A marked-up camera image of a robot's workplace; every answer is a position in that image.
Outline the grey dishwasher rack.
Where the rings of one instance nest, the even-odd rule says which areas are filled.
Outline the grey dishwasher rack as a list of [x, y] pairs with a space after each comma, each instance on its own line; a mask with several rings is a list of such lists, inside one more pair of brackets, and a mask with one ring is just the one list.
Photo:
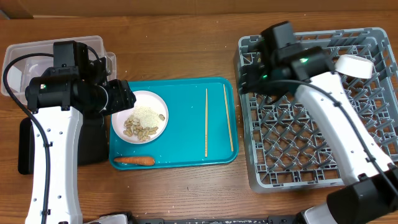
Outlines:
[[[378, 27], [298, 32], [306, 48], [322, 47], [332, 60], [344, 54], [373, 63], [369, 79], [343, 75], [352, 107], [379, 147], [397, 160], [397, 63], [386, 32]], [[241, 95], [250, 188], [271, 193], [341, 185], [332, 151], [308, 111], [291, 95]]]

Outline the teal serving tray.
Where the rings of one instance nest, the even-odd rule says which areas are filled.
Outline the teal serving tray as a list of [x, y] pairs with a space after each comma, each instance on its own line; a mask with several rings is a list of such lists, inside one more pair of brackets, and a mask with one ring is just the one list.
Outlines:
[[[224, 105], [228, 98], [234, 152], [231, 152]], [[129, 82], [131, 90], [151, 91], [166, 103], [169, 120], [164, 132], [144, 144], [131, 144], [113, 131], [109, 134], [109, 160], [119, 170], [139, 170], [134, 164], [114, 162], [116, 157], [153, 157], [153, 168], [228, 164], [239, 152], [233, 87], [225, 78], [188, 78]], [[205, 157], [205, 90], [208, 89], [208, 157]]]

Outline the orange carrot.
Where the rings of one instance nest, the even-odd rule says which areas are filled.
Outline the orange carrot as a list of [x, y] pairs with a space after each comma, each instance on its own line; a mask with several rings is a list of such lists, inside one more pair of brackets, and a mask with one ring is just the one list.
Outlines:
[[140, 166], [153, 166], [155, 164], [155, 159], [153, 157], [116, 157], [114, 158], [114, 162]]

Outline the white round plate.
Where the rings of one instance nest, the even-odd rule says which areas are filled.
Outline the white round plate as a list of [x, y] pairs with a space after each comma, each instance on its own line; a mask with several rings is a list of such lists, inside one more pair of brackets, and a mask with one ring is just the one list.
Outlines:
[[[168, 120], [169, 120], [168, 107], [167, 107], [165, 101], [159, 95], [157, 95], [151, 91], [140, 90], [140, 91], [134, 91], [133, 93], [136, 96], [136, 102], [134, 104], [134, 107], [131, 109], [124, 110], [124, 111], [113, 114], [112, 118], [111, 118], [112, 128], [118, 137], [120, 137], [122, 140], [124, 140], [128, 143], [131, 143], [131, 144], [148, 143], [148, 142], [151, 142], [151, 141], [157, 139], [164, 132], [164, 130], [167, 126]], [[124, 130], [123, 123], [130, 115], [132, 115], [133, 111], [138, 106], [150, 107], [158, 114], [164, 115], [166, 118], [165, 124], [163, 124], [161, 126], [162, 129], [160, 131], [160, 134], [155, 139], [150, 140], [148, 142], [138, 142], [136, 140], [136, 138], [129, 138], [123, 134], [123, 130]]]

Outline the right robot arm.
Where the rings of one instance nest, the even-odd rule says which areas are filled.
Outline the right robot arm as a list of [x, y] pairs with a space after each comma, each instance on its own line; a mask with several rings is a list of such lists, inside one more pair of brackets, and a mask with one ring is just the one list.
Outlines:
[[385, 33], [374, 33], [295, 33], [285, 21], [239, 39], [251, 189], [339, 186], [323, 203], [269, 223], [368, 223], [397, 211], [397, 69], [386, 63]]

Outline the pile of peanuts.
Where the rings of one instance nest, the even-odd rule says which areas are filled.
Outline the pile of peanuts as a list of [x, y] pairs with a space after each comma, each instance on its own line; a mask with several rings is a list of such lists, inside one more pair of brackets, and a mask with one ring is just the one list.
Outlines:
[[166, 118], [160, 114], [159, 118], [162, 120], [158, 126], [154, 128], [143, 128], [138, 119], [130, 115], [123, 123], [123, 134], [129, 138], [136, 138], [138, 142], [148, 142], [155, 139], [162, 129], [162, 125], [165, 124]]

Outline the pile of rice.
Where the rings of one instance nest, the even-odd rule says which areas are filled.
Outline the pile of rice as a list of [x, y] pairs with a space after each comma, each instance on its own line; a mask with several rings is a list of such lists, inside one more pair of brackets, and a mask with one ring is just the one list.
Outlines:
[[154, 128], [162, 121], [157, 112], [146, 106], [138, 106], [135, 108], [132, 115], [139, 120], [143, 128]]

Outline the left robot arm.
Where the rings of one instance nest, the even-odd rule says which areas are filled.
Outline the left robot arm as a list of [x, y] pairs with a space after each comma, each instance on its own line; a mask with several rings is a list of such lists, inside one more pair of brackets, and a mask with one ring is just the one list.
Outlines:
[[26, 223], [82, 223], [77, 168], [84, 117], [114, 114], [136, 101], [127, 81], [109, 81], [106, 59], [90, 60], [90, 52], [81, 42], [55, 42], [53, 66], [25, 89], [35, 134]]

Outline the clear plastic bin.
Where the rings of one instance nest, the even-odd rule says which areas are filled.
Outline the clear plastic bin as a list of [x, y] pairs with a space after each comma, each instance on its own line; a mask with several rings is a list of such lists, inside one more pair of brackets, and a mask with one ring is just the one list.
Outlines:
[[[106, 57], [108, 71], [110, 72], [108, 80], [117, 78], [116, 55], [105, 49], [103, 39], [100, 36], [73, 37], [72, 40], [92, 47], [99, 57]], [[2, 67], [6, 68], [12, 60], [23, 55], [39, 52], [53, 54], [54, 42], [56, 42], [55, 39], [10, 45], [6, 50]], [[29, 57], [16, 62], [11, 67], [7, 75], [7, 81], [13, 94], [15, 94], [23, 105], [27, 104], [24, 91], [29, 85], [30, 80], [41, 76], [52, 65], [52, 57]]]

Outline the white bowl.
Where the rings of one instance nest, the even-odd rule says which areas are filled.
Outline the white bowl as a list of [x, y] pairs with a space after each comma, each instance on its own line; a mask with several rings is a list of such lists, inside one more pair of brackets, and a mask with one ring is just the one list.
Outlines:
[[370, 79], [373, 72], [372, 61], [355, 55], [342, 55], [335, 63], [335, 70], [347, 76]]

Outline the black tray bin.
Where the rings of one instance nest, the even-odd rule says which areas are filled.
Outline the black tray bin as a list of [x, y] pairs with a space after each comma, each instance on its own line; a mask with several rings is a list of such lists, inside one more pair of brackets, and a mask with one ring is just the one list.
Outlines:
[[[34, 130], [30, 118], [19, 126], [18, 172], [22, 175], [34, 172]], [[85, 166], [108, 160], [109, 146], [103, 116], [84, 118], [78, 142], [78, 165]]]

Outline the wooden chopstick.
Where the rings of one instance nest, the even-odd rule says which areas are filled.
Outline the wooden chopstick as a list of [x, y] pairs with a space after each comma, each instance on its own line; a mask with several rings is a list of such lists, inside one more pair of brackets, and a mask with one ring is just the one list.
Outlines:
[[229, 118], [228, 98], [227, 98], [227, 94], [226, 94], [225, 84], [223, 85], [223, 94], [224, 94], [224, 105], [225, 105], [225, 109], [226, 109], [226, 119], [227, 119], [227, 124], [228, 124], [229, 143], [230, 143], [231, 152], [234, 152], [233, 138], [232, 138], [232, 133], [231, 133], [230, 118]]
[[205, 90], [205, 157], [208, 157], [208, 89]]

